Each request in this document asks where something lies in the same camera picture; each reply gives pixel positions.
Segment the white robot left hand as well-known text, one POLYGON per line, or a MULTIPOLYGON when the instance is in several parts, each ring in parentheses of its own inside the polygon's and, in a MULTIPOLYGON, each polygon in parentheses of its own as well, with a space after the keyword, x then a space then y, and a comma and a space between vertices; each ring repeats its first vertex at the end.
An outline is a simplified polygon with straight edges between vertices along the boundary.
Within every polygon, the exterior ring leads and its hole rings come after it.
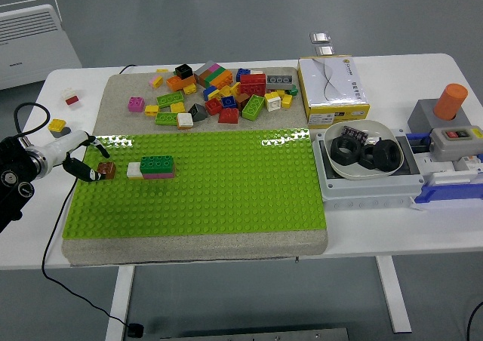
POLYGON ((74 131, 67 134, 48 145, 41 147, 40 153, 40 171, 38 178, 45 177, 56 166, 61 166, 68 174, 85 181, 97 182, 106 179, 105 174, 101 174, 84 162, 73 158, 71 153, 80 146, 95 146, 104 158, 110 155, 102 143, 94 136, 85 131, 74 131))

